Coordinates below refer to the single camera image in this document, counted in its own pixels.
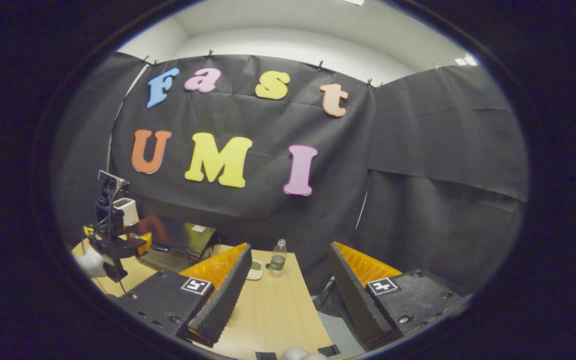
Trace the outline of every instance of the white glove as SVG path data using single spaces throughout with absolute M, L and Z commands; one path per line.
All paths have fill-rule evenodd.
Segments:
M 299 348 L 287 348 L 279 360 L 328 360 L 328 357 L 323 353 L 309 353 L 308 351 Z
M 102 278 L 106 276 L 104 269 L 105 258 L 94 248 L 89 248 L 83 256 L 75 256 L 75 260 L 89 278 Z

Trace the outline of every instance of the plastic bottle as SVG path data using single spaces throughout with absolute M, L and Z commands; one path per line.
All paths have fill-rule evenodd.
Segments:
M 279 278 L 284 271 L 284 264 L 286 262 L 286 240 L 279 239 L 277 246 L 272 250 L 272 258 L 270 260 L 270 276 Z

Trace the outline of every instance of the yellow letter m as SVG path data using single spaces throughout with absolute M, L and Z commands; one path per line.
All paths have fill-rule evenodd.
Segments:
M 201 182 L 204 180 L 203 169 L 206 172 L 209 182 L 214 182 L 219 176 L 219 184 L 227 187 L 242 188 L 246 185 L 244 180 L 244 160 L 246 152 L 252 146 L 251 139 L 246 137 L 233 137 L 223 147 L 221 152 L 217 150 L 215 137 L 207 132 L 197 132 L 192 135 L 194 141 L 194 152 L 190 161 L 190 169 L 185 172 L 185 178 Z

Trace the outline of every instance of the ceiling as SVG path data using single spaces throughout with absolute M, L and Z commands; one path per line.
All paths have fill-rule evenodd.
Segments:
M 416 71 L 455 64 L 466 51 L 381 0 L 205 0 L 174 14 L 190 37 L 240 28 L 290 28 L 354 41 Z

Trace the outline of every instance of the white wall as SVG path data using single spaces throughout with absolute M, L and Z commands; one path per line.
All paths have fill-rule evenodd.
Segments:
M 150 63 L 155 60 L 164 62 L 174 59 L 175 53 L 187 39 L 184 28 L 170 16 L 130 39 L 117 51 L 139 59 L 150 56 L 147 60 Z
M 317 32 L 246 28 L 202 34 L 186 40 L 170 59 L 208 55 L 262 55 L 318 65 L 379 85 L 416 73 L 392 57 L 359 43 Z

